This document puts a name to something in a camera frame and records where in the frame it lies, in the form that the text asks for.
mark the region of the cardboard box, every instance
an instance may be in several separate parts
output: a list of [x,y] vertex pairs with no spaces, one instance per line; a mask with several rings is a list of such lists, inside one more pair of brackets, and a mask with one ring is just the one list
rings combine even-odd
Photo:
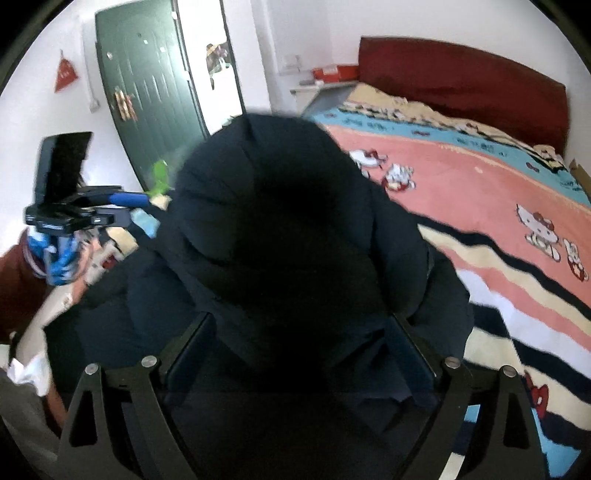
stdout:
[[573,161],[569,165],[570,173],[579,185],[582,186],[583,191],[587,194],[589,201],[591,201],[591,176],[585,171],[581,165],[577,165],[577,161]]

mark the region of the black metal frame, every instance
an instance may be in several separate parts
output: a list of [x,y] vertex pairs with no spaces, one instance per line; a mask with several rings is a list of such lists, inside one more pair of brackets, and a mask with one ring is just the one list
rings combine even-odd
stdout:
[[[74,394],[58,455],[59,479],[138,480],[142,468],[122,429],[122,399],[131,402],[139,420],[142,443],[149,451],[151,478],[197,480],[182,440],[160,407],[173,367],[213,317],[201,316],[161,358],[145,357],[131,368],[104,371],[91,364]],[[455,358],[437,355],[405,321],[392,318],[387,331],[391,352],[402,360],[415,402],[432,411],[430,421],[397,480],[437,480],[452,453],[469,405],[480,412],[459,478],[478,480],[545,480],[545,457],[525,387],[517,372],[474,371]]]

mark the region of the bed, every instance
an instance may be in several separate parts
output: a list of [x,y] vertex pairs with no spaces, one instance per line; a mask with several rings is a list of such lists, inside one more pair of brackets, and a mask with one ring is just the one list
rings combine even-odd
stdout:
[[[453,261],[476,318],[465,361],[518,370],[561,478],[591,438],[591,203],[562,159],[566,89],[421,39],[363,38],[359,69],[357,87],[305,115]],[[456,466],[477,415],[466,415]]]

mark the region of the red box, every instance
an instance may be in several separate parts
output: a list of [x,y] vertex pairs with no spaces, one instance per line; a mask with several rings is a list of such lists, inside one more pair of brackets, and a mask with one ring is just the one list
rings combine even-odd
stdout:
[[358,65],[331,65],[321,69],[312,69],[316,80],[325,83],[350,82],[359,79]]

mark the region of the red triangular sign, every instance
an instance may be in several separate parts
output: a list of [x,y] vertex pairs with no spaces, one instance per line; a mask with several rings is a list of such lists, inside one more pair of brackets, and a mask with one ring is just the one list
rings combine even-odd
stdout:
[[63,52],[61,53],[60,66],[57,69],[57,80],[56,80],[56,92],[67,87],[69,84],[74,82],[78,78],[76,71],[70,60],[64,58]]

